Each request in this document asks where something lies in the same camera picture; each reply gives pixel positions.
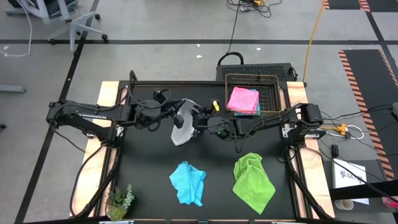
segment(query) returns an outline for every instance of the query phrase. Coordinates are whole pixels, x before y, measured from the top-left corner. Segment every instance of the pink cloth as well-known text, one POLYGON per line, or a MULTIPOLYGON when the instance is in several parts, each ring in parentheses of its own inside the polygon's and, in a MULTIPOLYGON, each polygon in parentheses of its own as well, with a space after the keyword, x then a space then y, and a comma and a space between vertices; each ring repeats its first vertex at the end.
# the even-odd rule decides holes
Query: pink cloth
POLYGON ((251 114, 257 110, 259 92, 245 88, 234 87, 229 98, 227 108, 244 114, 251 114))

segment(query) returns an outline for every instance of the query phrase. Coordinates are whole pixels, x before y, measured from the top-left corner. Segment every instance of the green cloth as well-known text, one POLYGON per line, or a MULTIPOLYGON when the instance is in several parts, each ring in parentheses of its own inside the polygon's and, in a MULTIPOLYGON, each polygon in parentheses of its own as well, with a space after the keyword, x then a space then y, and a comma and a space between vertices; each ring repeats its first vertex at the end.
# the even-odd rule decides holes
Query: green cloth
POLYGON ((275 194, 275 187, 261 165, 262 157, 248 153, 241 157, 234 168, 235 185, 232 191, 258 214, 264 211, 275 194))

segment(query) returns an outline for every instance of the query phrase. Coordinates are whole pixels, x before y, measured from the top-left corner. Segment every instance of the metal basket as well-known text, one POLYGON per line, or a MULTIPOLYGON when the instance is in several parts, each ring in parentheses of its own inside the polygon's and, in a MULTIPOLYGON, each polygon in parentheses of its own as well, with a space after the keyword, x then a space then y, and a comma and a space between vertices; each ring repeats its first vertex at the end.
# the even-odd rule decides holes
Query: metal basket
POLYGON ((279 80, 275 75, 242 75, 227 74, 225 76, 225 108, 230 113, 242 112, 241 110, 230 110, 227 107, 229 98, 234 87, 256 89, 259 92, 260 111, 244 111, 271 115, 281 111, 279 96, 279 80))

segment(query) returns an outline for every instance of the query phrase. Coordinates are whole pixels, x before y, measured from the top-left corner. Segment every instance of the small plant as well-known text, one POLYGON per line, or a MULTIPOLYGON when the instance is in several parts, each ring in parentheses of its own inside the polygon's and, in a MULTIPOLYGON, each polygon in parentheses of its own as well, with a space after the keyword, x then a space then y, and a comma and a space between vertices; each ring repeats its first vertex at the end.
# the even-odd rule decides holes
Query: small plant
POLYGON ((131 202, 134 200, 131 185, 127 186, 126 194, 123 194, 119 187, 116 187, 114 192, 109 193, 107 214, 112 221, 120 221, 127 213, 131 202))

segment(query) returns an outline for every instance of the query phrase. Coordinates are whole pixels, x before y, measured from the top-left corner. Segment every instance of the white paper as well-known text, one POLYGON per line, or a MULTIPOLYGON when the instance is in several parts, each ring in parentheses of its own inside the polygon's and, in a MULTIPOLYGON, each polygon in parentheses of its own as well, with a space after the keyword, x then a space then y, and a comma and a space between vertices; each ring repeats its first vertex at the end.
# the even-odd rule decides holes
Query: white paper
MULTIPOLYGON (((364 166, 356 165, 350 162, 345 162, 339 159, 334 159, 335 162, 339 163, 343 167, 347 168, 349 171, 357 175, 359 178, 366 180, 366 168, 364 166)), ((358 180, 347 170, 341 166, 333 163, 333 188, 350 187, 355 185, 365 184, 364 182, 358 180)), ((363 203, 369 205, 368 198, 358 198, 352 199, 354 202, 363 203)))

